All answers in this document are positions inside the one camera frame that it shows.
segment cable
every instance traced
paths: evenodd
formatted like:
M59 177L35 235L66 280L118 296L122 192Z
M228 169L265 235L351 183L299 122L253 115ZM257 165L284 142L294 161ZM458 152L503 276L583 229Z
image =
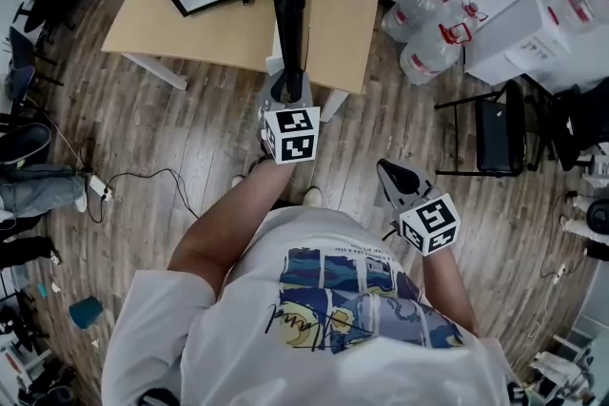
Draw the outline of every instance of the cable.
M543 254L543 259L541 260L541 266L540 266L540 277L545 280L546 278L548 278L549 276L558 276L559 273L557 273L556 271L550 271L547 274L543 274L543 267L545 266L545 260L548 257L548 250L550 249L550 246L552 245L552 238L554 236L554 212L556 211L556 206L559 204L559 201L564 198L565 196L569 195L570 192L566 193L565 195L559 195L556 198L556 201L554 202L554 206L552 206L552 212L550 213L550 220L552 221L552 225L550 226L550 235L548 237L548 244L545 247L545 253Z
M543 303L543 318L541 319L541 322L536 321L535 323L533 323L533 326L531 327L528 335L526 336L526 340L524 341L524 345L523 345L524 348L522 349L522 352L518 356L518 358L516 360L514 360L514 364L517 364L521 360L521 358L524 357L524 354L527 353L531 344L540 334L541 328L545 324L545 320L548 317L548 301L550 300L550 296L552 295L552 291L554 290L554 288L555 288L555 286L550 286L548 288L548 291L546 292L547 294L545 295L545 301Z
M578 268L581 266L581 263L584 262L586 260L586 255L584 254L583 257L580 259L580 261L573 266L573 261L571 261L571 264L569 265L569 269L567 270L566 273L564 273L565 276L570 276L572 274L574 274Z
M38 104L36 104L36 102L34 100L32 100L28 95L26 95L26 98L32 102L34 105L36 105L38 108L41 108ZM47 114L47 112L45 112L44 110L42 111L43 115L45 117L47 117L47 119L49 119L49 122L53 125L53 127L55 127L55 130L57 130L57 133L61 136L61 138L66 142L66 144L69 147L69 150L72 151L72 154L76 157L76 159L80 162L80 164L82 164L83 166L86 166L85 163L83 163L83 160L80 159L80 156L78 154L76 154L76 151L74 151L74 149L72 148L72 146L70 145L68 139L66 139L66 136L64 136L64 134L62 134L61 130L59 130L59 127L57 126L57 124L55 122L52 121L52 119L49 117L49 115Z
M389 237L391 237L391 236L392 236L393 234L395 234L397 231L398 231L398 230L397 230L397 229L395 229L395 228L394 228L393 230L391 230L391 231L390 231L390 232L389 232L387 235L385 235L385 236L383 237L383 241L386 241L386 240L387 240Z
M34 100L32 100L30 97L28 97L26 95L26 98L28 100L30 100L33 104L35 104L38 108L41 108ZM66 138L66 136L64 136L64 134L62 133L62 131L59 129L59 127L57 126L57 124L55 122L52 121L52 119L49 117L49 115L43 111L43 114L45 115L45 117L47 117L47 119L49 120L49 122L53 125L53 127L55 127L55 130L57 130L57 133L61 136L61 138L64 140L64 142L68 145L69 150L71 151L71 153L74 155L74 157L78 160L78 162L82 165L82 169L80 170L74 170L74 175L77 172L83 172L85 174L87 173L92 173L93 170L92 168L85 164L83 158L82 158L82 149L83 149L83 145L85 144L86 141L93 141L95 143L95 139L93 139L92 137L87 137L81 144L80 147L78 148L78 154L76 154L76 151L74 150L74 148L71 146L71 144L69 143L68 139ZM27 170L28 172L47 172L50 173L52 171L43 171L43 170ZM171 177L173 178L173 180L175 181L176 187L178 189L178 193L180 194L180 198L182 199L182 203L184 204L184 206L186 207L186 209L196 218L199 219L199 216L192 210L192 208L190 207L190 203L188 201L188 197L185 196L187 193L187 185L184 181L184 179L182 178L182 176L180 175L180 173L178 173L175 169L171 169L169 167L166 167L164 169L160 169L159 171L150 174L150 175L144 175L144 174L137 174L137 173L131 173L129 171L126 171L124 173L118 173L115 174L114 176L112 176L109 180L108 183L106 184L106 187L104 188L104 192L107 193L108 192L108 187L110 186L110 183L113 182L116 178L119 178L121 176L133 176L135 178L142 178L142 179L150 179L150 178L154 178L156 175L161 174L163 172L168 172ZM182 192L182 188L180 187L180 182L182 182L182 185L184 186L184 193ZM93 214L91 213L90 207L88 206L88 202L89 202L89 198L88 198L88 184L87 182L85 182L85 192L87 194L87 212L89 217L95 222L95 223L102 223L104 221L104 201L106 200L106 196L102 196L102 200L100 201L100 207L99 207L99 219L96 219L95 217L93 217Z
M195 218L195 219L199 219L199 216L192 210L192 208L190 207L190 202L188 201L188 196L185 194L186 192L186 183L184 181L184 178L182 178L182 176L180 175L180 173L178 173L175 169L171 169L170 167L166 167L163 169L159 169L158 171L156 171L155 173L152 174L137 174L137 173L131 173L130 171L125 171L124 173L118 173L115 174L114 176L112 176L109 180L108 183L106 184L106 187L104 188L104 192L107 192L110 184L116 180L117 178L120 178L121 176L133 176L135 178L141 178L143 180L149 180L150 178L154 178L155 176L164 173L164 172L168 172L171 177L173 178L173 181L175 181L176 187L178 189L178 193L180 194L180 198L182 199L182 203L184 204L184 206L186 207L186 209L190 212L190 214ZM184 193L182 193L182 188L180 187L180 182L182 182L182 185L184 186ZM93 217L93 215L91 214L90 208L88 207L87 204L87 211L88 211L88 215L90 216L90 218L95 222L95 223L102 223L104 221L104 201L106 200L106 196L102 197L102 201L100 201L100 208L99 208L99 219L95 219Z

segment jeans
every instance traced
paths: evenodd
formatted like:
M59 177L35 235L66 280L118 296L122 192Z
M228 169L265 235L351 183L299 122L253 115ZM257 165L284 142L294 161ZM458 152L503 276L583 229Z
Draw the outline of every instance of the jeans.
M33 164L0 175L0 198L14 219L74 203L84 190L84 179L74 176L72 169L50 164Z

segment graphic print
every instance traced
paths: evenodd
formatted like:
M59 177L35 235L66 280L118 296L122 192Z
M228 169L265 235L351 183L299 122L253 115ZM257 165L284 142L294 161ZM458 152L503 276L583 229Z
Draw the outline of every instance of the graphic print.
M318 249L289 250L279 279L279 303L269 307L265 333L278 334L293 349L332 354L374 337L430 348L463 345L457 325L419 303L417 286L380 259L378 250L354 245L337 251L343 254L322 257ZM319 287L320 277L324 288ZM359 292L359 282L365 282L368 292Z
M282 134L296 130L311 130L313 128L306 110L277 112L277 124L279 124L279 130Z
M429 330L429 346L434 349L450 349L463 346L463 335L455 323L443 317L440 313L424 304L423 316Z
M365 258L365 283L368 293L395 295L389 262Z
M332 291L331 297L330 350L333 354L374 337L368 329L372 295L350 299L348 295Z
M421 299L421 290L403 271L398 271L396 273L396 288L398 298L414 301L419 301Z
M282 139L282 161L310 158L313 155L314 136L298 136Z
M351 293L360 291L356 262L345 256L326 256L324 287Z
M432 233L455 222L455 217L442 200L417 208L417 214L427 232Z
M410 300L381 298L379 335L399 341L426 345L418 306Z
M294 286L318 287L322 272L320 258L319 249L290 249L279 282Z

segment black cable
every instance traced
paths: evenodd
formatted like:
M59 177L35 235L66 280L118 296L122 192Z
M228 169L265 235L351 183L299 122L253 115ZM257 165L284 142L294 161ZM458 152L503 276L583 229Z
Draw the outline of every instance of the black cable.
M569 265L569 270L564 273L565 276L570 276L571 274L575 273L578 268L581 266L581 263L584 262L586 260L585 255L580 259L580 261L574 266L573 265L573 261L571 261L571 265Z
M548 258L548 250L550 250L550 246L552 245L552 237L554 234L554 212L556 211L556 206L559 204L559 201L561 199L563 199L566 195L562 195L560 194L558 198L556 198L556 201L554 202L554 206L552 206L552 212L550 213L550 220L552 221L552 225L550 226L550 236L548 237L548 244L545 247L545 253L543 254L543 259L541 260L541 266L540 266L540 277L545 280L546 278L548 278L549 276L559 276L559 273L557 273L556 271L550 271L547 274L543 274L543 267L545 266L545 260Z
M545 260L548 257L548 250L550 248L550 245L552 244L552 237L553 237L552 234L554 234L554 223L555 223L554 212L556 211L556 205L558 204L558 202L561 198L575 198L575 197L594 198L594 197L590 197L587 195L581 195L577 191L567 191L564 195L559 195L559 197L554 202L554 206L552 207L552 213L550 214L550 217L552 219L552 226L550 227L550 237L548 240L548 245L545 248L545 254L543 255L543 261L541 261L541 266L540 266L540 276L543 280L549 276L557 276L557 277L560 276L560 274L557 273L556 271L550 271L547 274L543 274L543 272L542 272L543 266L545 265ZM569 267L567 268L567 271L564 273L564 276L569 276L569 275L575 273L583 261L585 261L585 256L583 256L583 258L581 258L580 261L575 266L573 265L573 261L571 261L569 263Z
M104 188L104 192L107 192L110 184L114 180L116 180L117 178L120 178L121 176L133 176L135 178L141 178L143 180L149 180L150 178L154 178L155 176L157 176L157 175L159 175L161 173L164 173L164 172L168 172L171 175L171 177L173 178L173 181L176 184L176 188L178 189L178 194L180 195L180 198L182 199L182 203L184 204L184 207L192 214L192 216L194 216L195 219L199 219L199 216L190 207L190 202L188 201L188 197L185 196L185 194L186 194L186 183L184 181L184 178L182 178L180 173L178 173L175 169L171 169L170 167L159 169L155 173L152 173L152 174L149 174L149 175L147 175L147 174L131 173L130 171L125 171L123 173L115 174L106 183L106 187ZM182 193L182 188L180 187L180 182L182 182L182 184L184 185L184 193ZM88 207L88 204L87 204L88 215L90 216L90 218L95 223L101 223L101 222L104 221L104 201L105 200L106 200L106 196L103 196L102 197L102 201L100 201L99 220L97 220L97 219L95 219L93 217L93 215L91 214L91 211L90 211L90 209Z
M386 241L386 240L387 240L389 237L391 237L391 236L392 236L393 234L395 234L397 231L398 231L398 230L397 230L397 229L395 229L395 228L394 228L393 230L391 230L391 231L390 231L390 232L389 232L387 235L385 235L385 236L383 237L383 241Z

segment shoe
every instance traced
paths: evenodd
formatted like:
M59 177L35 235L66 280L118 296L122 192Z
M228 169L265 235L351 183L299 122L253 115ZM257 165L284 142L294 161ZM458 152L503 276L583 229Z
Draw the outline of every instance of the shoe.
M242 182L245 178L241 175L239 176L235 176L232 181L230 182L230 189L234 188L237 184L239 184L240 182Z
M60 265L63 261L61 259L61 254L59 254L59 251L55 248L55 244L53 243L53 241L50 239L50 237L46 237L47 242L49 243L50 246L50 255L49 255L49 259L50 261L55 264L55 265Z
M61 265L62 259L56 249L50 249L50 261L55 265Z
M85 186L83 186L83 194L74 201L74 205L80 213L85 213L87 211L87 182L85 182Z
M311 186L304 194L303 206L324 206L324 195L322 195L322 190L315 186Z

